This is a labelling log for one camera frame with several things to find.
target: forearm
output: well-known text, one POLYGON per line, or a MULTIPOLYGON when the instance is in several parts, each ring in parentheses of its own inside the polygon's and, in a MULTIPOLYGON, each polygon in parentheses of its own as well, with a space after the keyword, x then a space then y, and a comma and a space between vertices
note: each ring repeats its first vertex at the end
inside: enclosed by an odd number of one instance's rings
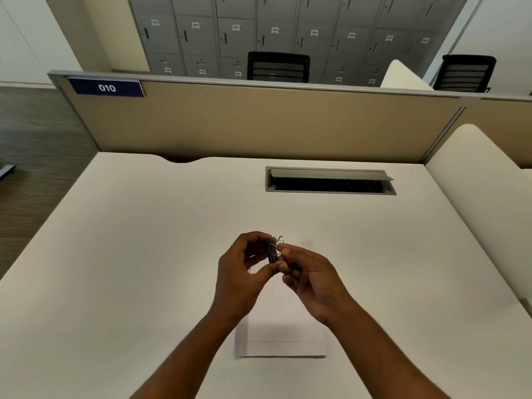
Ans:
POLYGON ((212 359, 235 326, 224 316, 205 315, 131 399, 194 398, 212 359))
POLYGON ((329 327, 374 399, 448 398, 354 300, 329 327))

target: desk surface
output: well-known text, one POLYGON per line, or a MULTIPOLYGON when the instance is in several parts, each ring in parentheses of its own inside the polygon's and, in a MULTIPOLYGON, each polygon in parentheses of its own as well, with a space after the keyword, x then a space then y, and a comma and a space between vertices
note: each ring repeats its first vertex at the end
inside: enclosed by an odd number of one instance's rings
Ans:
MULTIPOLYGON (((532 320, 424 166, 109 153, 0 281, 2 396, 128 397, 209 308, 218 257, 256 229, 311 240, 454 399, 529 397, 532 320), (384 169, 397 196, 267 193, 267 165, 384 169)), ((326 344, 326 359, 235 360, 230 335, 198 398, 369 398, 326 344)))

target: left hand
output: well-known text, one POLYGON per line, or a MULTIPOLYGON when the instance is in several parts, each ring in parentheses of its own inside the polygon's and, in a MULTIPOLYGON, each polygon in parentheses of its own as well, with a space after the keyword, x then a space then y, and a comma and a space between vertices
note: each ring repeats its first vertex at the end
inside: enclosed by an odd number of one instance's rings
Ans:
POLYGON ((276 240, 258 231, 241 234, 218 261, 216 292, 210 312, 228 316, 235 326, 251 311, 262 288, 283 263, 269 263, 255 274, 248 272, 251 266, 268 257, 266 238, 276 240))

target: white paper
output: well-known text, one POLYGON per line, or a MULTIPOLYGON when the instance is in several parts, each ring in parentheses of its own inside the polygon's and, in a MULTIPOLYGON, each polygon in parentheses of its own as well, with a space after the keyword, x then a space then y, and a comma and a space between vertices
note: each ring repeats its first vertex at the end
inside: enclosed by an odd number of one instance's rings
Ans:
MULTIPOLYGON (((265 263, 249 269, 255 273, 265 263)), ((306 310, 297 295, 275 275, 255 307, 237 326, 236 357, 326 356, 323 325, 306 310)))

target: hand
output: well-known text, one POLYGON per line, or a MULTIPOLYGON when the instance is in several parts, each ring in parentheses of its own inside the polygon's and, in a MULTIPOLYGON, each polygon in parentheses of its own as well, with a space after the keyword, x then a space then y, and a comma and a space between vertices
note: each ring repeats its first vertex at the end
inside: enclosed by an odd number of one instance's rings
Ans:
POLYGON ((283 282, 300 298, 310 315, 330 327, 353 302, 334 266, 326 257, 294 245, 279 244, 283 282))
POLYGON ((248 272, 254 264, 266 259, 266 238, 263 232, 241 234, 218 261, 218 279, 211 313, 228 316, 236 326, 255 305, 268 280, 279 272, 280 262, 269 263, 255 274, 248 272))

